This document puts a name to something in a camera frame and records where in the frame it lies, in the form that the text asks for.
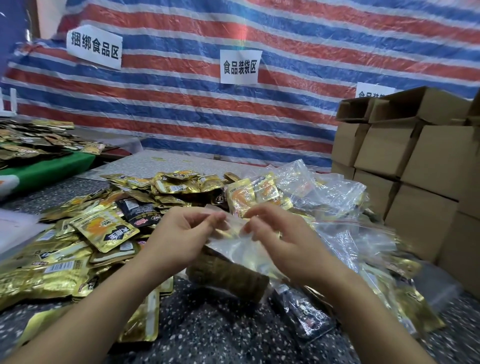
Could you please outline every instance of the striped tarp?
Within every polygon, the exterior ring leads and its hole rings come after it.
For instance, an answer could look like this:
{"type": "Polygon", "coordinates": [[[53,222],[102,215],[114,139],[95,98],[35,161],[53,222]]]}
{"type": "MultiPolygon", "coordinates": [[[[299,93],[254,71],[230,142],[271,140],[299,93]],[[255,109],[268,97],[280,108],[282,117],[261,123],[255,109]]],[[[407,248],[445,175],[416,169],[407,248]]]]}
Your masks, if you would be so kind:
{"type": "Polygon", "coordinates": [[[143,145],[328,170],[339,100],[357,82],[473,98],[480,0],[68,0],[57,40],[25,44],[3,78],[27,117],[145,137],[143,145]],[[122,70],[78,61],[65,34],[123,36],[122,70]],[[219,83],[220,49],[261,49],[259,84],[219,83]]]}

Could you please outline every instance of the cardboard box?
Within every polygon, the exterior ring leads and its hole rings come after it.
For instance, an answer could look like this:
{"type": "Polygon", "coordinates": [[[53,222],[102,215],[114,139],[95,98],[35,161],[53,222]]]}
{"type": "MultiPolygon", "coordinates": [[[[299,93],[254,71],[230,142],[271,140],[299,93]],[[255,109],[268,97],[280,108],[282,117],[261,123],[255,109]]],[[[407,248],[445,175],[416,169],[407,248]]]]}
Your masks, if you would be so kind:
{"type": "Polygon", "coordinates": [[[477,151],[477,156],[472,164],[467,185],[460,197],[458,210],[480,219],[480,150],[477,151]]]}
{"type": "Polygon", "coordinates": [[[336,119],[351,123],[368,123],[374,102],[374,98],[372,97],[347,98],[342,100],[338,105],[336,119]]]}
{"type": "Polygon", "coordinates": [[[452,119],[465,119],[469,107],[470,101],[464,98],[424,86],[376,100],[369,122],[422,120],[436,125],[448,125],[452,119]]]}
{"type": "Polygon", "coordinates": [[[343,174],[345,179],[353,180],[353,175],[355,174],[355,168],[332,161],[332,173],[343,174]]]}
{"type": "Polygon", "coordinates": [[[426,125],[402,181],[459,200],[479,142],[472,126],[426,125]]]}
{"type": "Polygon", "coordinates": [[[403,184],[385,224],[396,229],[403,250],[435,262],[457,205],[448,198],[403,184]]]}
{"type": "Polygon", "coordinates": [[[369,127],[368,124],[340,123],[335,134],[332,160],[353,167],[369,127]]]}
{"type": "Polygon", "coordinates": [[[372,205],[372,210],[385,219],[393,199],[400,188],[400,182],[387,180],[362,170],[355,170],[353,180],[367,186],[367,193],[372,205]]]}
{"type": "Polygon", "coordinates": [[[421,123],[372,125],[363,140],[355,168],[391,178],[401,177],[421,129],[421,123]]]}
{"type": "Polygon", "coordinates": [[[467,119],[472,125],[480,126],[480,90],[472,101],[467,119]]]}
{"type": "Polygon", "coordinates": [[[480,299],[480,220],[460,212],[445,238],[438,265],[480,299]]]}

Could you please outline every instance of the terrazzo table surface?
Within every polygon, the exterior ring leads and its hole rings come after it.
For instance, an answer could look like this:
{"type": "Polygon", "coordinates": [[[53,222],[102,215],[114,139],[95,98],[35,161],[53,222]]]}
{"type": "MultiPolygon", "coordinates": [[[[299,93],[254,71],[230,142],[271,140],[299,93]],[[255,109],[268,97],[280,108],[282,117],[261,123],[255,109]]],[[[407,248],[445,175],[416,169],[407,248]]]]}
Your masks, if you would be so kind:
{"type": "MultiPolygon", "coordinates": [[[[164,169],[170,171],[178,169],[177,166],[166,163],[164,169]]],[[[107,186],[106,182],[74,177],[7,201],[0,207],[38,213],[107,186]]],[[[0,313],[0,359],[12,350],[35,313],[68,303],[68,300],[21,303],[0,313]]],[[[428,337],[427,351],[438,363],[480,363],[480,303],[464,293],[442,312],[441,317],[447,327],[428,337]]],[[[175,292],[161,303],[157,340],[115,345],[105,362],[346,364],[360,361],[340,328],[300,345],[271,305],[254,305],[222,297],[176,279],[175,292]]]]}

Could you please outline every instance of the pile of snack packets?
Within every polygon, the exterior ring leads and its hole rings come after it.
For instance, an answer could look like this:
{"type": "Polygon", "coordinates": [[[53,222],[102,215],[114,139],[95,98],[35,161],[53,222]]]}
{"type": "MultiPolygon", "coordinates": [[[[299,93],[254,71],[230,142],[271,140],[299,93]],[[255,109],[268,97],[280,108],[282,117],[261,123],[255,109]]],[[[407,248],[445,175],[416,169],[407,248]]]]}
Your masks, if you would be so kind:
{"type": "MultiPolygon", "coordinates": [[[[301,160],[242,178],[192,170],[159,172],[148,179],[120,173],[101,177],[109,188],[44,210],[40,221],[52,227],[0,263],[0,310],[23,299],[80,301],[142,249],[170,208],[205,206],[230,212],[226,226],[214,232],[179,277],[257,303],[269,299],[300,338],[312,340],[337,325],[329,302],[313,288],[289,282],[261,244],[242,232],[245,212],[270,202],[302,217],[412,335],[424,337],[444,325],[415,289],[421,264],[397,250],[401,241],[368,209],[366,187],[358,182],[314,173],[301,160]]],[[[145,299],[119,342],[155,340],[160,297],[171,294],[173,284],[171,277],[145,299]]],[[[19,344],[68,309],[35,315],[19,344]]]]}
{"type": "Polygon", "coordinates": [[[66,132],[70,121],[0,119],[0,170],[60,158],[71,151],[99,155],[105,145],[66,132]]]}

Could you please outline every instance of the green tablecloth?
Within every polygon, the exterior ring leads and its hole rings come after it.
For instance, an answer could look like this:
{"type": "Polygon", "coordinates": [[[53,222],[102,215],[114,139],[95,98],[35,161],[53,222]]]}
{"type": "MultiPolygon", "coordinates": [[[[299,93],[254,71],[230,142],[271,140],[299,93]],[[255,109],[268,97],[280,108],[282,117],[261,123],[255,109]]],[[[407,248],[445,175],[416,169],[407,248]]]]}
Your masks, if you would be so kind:
{"type": "Polygon", "coordinates": [[[4,176],[4,179],[5,176],[12,175],[10,180],[13,183],[10,184],[13,189],[8,193],[32,191],[85,172],[94,159],[93,154],[73,152],[66,157],[43,160],[29,166],[6,168],[0,170],[0,176],[4,176]]]}

